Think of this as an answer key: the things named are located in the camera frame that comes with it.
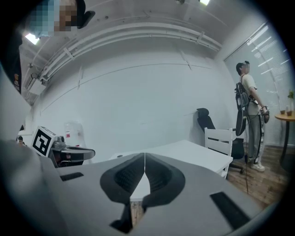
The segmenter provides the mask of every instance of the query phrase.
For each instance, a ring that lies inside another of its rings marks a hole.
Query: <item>white sneaker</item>
[[[264,172],[266,170],[266,168],[260,162],[256,164],[252,163],[250,168],[259,172]]]

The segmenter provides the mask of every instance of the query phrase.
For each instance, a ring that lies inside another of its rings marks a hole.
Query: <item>person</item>
[[[249,124],[249,144],[248,144],[248,158],[251,162],[250,168],[259,172],[264,172],[265,167],[261,164],[260,151],[260,131],[261,120],[268,121],[269,112],[266,105],[262,102],[257,92],[257,86],[251,75],[249,75],[250,64],[245,61],[236,65],[236,71],[240,76],[240,83],[246,90],[250,102],[247,108],[248,124]],[[264,113],[264,119],[260,119],[261,112]]]
[[[86,12],[84,0],[43,0],[16,27],[10,43],[1,60],[8,78],[21,94],[22,72],[19,46],[23,38],[31,33],[36,38],[54,36],[56,32],[67,31],[71,26],[85,27],[95,12]]]
[[[23,137],[21,137],[21,136],[18,137],[18,144],[19,144],[20,146],[22,146],[22,145],[24,144]]]

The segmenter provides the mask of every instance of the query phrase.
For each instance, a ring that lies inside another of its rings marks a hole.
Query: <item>black office chair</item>
[[[209,116],[209,111],[205,108],[198,108],[197,111],[198,111],[198,123],[200,127],[202,128],[203,132],[205,132],[206,127],[208,129],[215,130],[213,122]],[[236,138],[235,140],[233,140],[231,156],[233,159],[242,159],[244,157],[243,139]],[[230,163],[230,167],[239,169],[241,174],[244,172],[244,169],[238,165]]]

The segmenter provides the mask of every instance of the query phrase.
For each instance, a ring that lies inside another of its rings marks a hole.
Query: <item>white chair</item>
[[[231,156],[232,128],[229,130],[210,130],[205,128],[205,147]],[[229,167],[224,168],[219,174],[226,178]]]

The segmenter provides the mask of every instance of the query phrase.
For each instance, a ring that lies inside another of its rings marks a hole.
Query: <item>table leg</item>
[[[292,172],[293,165],[294,165],[294,155],[286,155],[286,150],[288,146],[288,139],[289,139],[289,129],[290,129],[290,122],[286,121],[286,135],[285,135],[285,143],[283,148],[283,153],[280,159],[280,163],[282,168],[287,172]]]

